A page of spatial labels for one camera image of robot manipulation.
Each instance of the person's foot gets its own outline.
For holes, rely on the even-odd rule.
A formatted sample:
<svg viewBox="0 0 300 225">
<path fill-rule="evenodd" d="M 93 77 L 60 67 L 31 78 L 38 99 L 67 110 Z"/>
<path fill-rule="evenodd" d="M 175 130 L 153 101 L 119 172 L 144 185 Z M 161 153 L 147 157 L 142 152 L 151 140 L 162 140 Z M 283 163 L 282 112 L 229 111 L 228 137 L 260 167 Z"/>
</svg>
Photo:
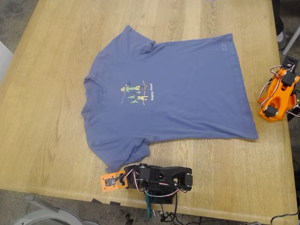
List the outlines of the person's foot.
<svg viewBox="0 0 300 225">
<path fill-rule="evenodd" d="M 289 36 L 284 32 L 281 32 L 279 35 L 277 35 L 277 44 L 279 50 L 283 50 L 286 47 L 288 38 Z"/>
</svg>

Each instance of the t-shirt sleeve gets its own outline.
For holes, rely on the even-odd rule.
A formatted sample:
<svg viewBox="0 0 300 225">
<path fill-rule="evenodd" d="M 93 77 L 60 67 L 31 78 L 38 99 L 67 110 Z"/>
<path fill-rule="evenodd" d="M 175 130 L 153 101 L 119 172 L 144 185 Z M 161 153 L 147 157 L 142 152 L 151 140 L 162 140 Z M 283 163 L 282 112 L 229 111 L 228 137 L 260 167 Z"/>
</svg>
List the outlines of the t-shirt sleeve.
<svg viewBox="0 0 300 225">
<path fill-rule="evenodd" d="M 116 57 L 149 53 L 154 44 L 155 41 L 144 37 L 127 25 L 100 53 Z"/>
<path fill-rule="evenodd" d="M 108 165 L 106 171 L 113 173 L 125 164 L 141 160 L 148 155 L 149 147 L 142 138 L 113 138 L 97 145 L 90 145 L 92 151 Z"/>
</svg>

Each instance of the shoe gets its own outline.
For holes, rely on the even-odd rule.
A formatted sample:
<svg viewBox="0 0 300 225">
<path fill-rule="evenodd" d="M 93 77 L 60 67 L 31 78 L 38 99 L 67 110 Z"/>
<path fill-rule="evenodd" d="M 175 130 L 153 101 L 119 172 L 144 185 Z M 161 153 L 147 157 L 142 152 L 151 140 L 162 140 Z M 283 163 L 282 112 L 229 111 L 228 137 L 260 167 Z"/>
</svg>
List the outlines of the shoe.
<svg viewBox="0 0 300 225">
<path fill-rule="evenodd" d="M 288 43 L 287 42 L 288 38 L 289 38 L 289 36 L 287 34 L 283 33 L 283 39 L 282 39 L 282 41 L 277 41 L 278 49 L 279 50 L 283 50 L 286 47 L 286 45 Z"/>
</svg>

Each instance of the wood grain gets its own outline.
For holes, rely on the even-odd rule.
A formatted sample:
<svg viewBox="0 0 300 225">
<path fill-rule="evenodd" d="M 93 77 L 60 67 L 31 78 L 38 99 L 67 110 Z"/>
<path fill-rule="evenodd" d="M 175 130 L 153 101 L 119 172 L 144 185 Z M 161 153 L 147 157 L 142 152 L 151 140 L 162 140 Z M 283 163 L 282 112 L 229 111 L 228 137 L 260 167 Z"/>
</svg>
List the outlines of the wood grain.
<svg viewBox="0 0 300 225">
<path fill-rule="evenodd" d="M 270 0 L 40 0 L 0 87 L 0 188 L 146 207 L 136 190 L 101 192 L 106 166 L 89 150 L 80 114 L 94 57 L 127 24 L 156 42 L 233 33 L 259 139 L 151 144 L 143 162 L 193 169 L 178 212 L 265 224 L 294 213 L 287 122 L 257 116 L 260 88 L 279 63 Z"/>
</svg>

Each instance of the concrete floor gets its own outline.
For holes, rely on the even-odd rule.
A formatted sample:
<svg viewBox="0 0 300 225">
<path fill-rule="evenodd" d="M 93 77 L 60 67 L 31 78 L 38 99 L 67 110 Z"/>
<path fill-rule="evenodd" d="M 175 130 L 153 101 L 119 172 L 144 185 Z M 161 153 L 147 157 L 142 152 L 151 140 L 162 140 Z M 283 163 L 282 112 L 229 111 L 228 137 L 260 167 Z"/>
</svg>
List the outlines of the concrete floor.
<svg viewBox="0 0 300 225">
<path fill-rule="evenodd" d="M 23 34 L 26 24 L 38 0 L 0 0 L 0 41 L 12 52 L 15 51 Z M 290 36 L 300 25 L 300 2 L 297 0 L 283 0 L 281 16 L 285 24 L 285 32 Z M 289 56 L 300 60 L 300 38 L 290 49 Z M 296 71 L 300 74 L 300 65 Z M 300 162 L 300 119 L 294 118 L 289 123 L 293 159 Z M 23 200 L 24 194 L 0 190 L 0 225 L 11 225 L 18 218 L 35 209 L 34 206 Z M 125 215 L 129 213 L 135 220 L 134 224 L 158 225 L 162 224 L 159 218 L 146 218 L 146 211 L 122 206 L 106 205 L 93 202 L 81 202 L 40 196 L 52 205 L 67 209 L 79 216 L 82 220 L 91 220 L 101 225 L 125 224 Z M 178 214 L 178 219 L 186 224 L 199 221 L 199 217 Z M 236 221 L 213 221 L 207 225 L 239 225 Z"/>
</svg>

